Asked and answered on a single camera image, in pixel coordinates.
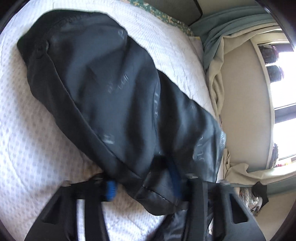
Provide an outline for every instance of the teal curtain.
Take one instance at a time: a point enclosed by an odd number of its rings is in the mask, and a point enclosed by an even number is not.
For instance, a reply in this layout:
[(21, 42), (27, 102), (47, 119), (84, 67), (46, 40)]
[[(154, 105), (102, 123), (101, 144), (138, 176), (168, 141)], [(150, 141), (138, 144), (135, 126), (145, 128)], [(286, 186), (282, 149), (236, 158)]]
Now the teal curtain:
[(221, 11), (192, 24), (190, 28), (195, 36), (200, 37), (203, 44), (204, 69), (209, 68), (223, 36), (271, 22), (275, 20), (262, 7), (249, 6)]

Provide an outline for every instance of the bed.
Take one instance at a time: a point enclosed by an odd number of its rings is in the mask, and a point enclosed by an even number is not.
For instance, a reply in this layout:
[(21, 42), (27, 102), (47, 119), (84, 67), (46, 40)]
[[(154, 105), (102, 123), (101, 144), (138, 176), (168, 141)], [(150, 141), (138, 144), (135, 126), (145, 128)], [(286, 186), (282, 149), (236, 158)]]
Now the bed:
[[(190, 31), (173, 20), (169, 24), (169, 18), (165, 18), (164, 23), (161, 17), (135, 7), (137, 1), (130, 3), (30, 0), (0, 35), (0, 220), (16, 241), (25, 239), (63, 180), (81, 182), (101, 172), (65, 137), (30, 92), (16, 43), (44, 12), (63, 8), (107, 13), (149, 52), (157, 69), (214, 115), (200, 40), (189, 37)], [(80, 241), (85, 240), (83, 205), (82, 200), (77, 203)], [(104, 203), (103, 208), (110, 240), (146, 240), (164, 218), (148, 213), (121, 186), (115, 200)]]

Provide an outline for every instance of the black garment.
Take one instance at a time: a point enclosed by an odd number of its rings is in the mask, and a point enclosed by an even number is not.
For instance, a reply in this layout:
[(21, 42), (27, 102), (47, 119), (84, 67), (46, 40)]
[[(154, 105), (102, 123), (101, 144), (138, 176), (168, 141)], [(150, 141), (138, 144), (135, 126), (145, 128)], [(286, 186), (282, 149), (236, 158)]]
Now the black garment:
[(32, 94), (62, 132), (154, 215), (186, 208), (179, 177), (215, 182), (225, 135), (126, 30), (102, 13), (54, 10), (17, 43)]

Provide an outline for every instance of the beige panel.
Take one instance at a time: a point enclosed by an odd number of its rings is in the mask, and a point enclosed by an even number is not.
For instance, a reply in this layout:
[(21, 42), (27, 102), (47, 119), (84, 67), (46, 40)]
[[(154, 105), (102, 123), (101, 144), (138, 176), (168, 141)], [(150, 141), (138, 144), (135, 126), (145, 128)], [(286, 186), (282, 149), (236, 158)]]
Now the beige panel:
[(269, 241), (283, 224), (296, 199), (296, 192), (269, 198), (256, 220), (265, 238)]
[(203, 16), (234, 7), (257, 5), (254, 0), (198, 0)]
[(251, 41), (224, 56), (225, 99), (221, 111), (231, 164), (265, 169), (270, 149), (271, 111), (264, 73)]

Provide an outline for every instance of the mattress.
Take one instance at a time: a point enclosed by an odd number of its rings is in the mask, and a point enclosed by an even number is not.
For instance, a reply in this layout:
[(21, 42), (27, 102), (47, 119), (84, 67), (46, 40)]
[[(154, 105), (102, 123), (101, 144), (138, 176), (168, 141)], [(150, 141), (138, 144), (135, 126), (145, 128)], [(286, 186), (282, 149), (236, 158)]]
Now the mattress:
[[(63, 180), (81, 182), (101, 172), (32, 96), (26, 66), (16, 47), (38, 17), (56, 8), (107, 13), (147, 49), (157, 69), (214, 115), (198, 48), (194, 47), (197, 40), (177, 27), (117, 0), (29, 1), (0, 35), (0, 220), (16, 241), (25, 239)], [(79, 240), (85, 240), (83, 205), (82, 200), (77, 203)], [(121, 186), (115, 200), (104, 203), (103, 209), (111, 241), (146, 240), (164, 218), (148, 213)]]

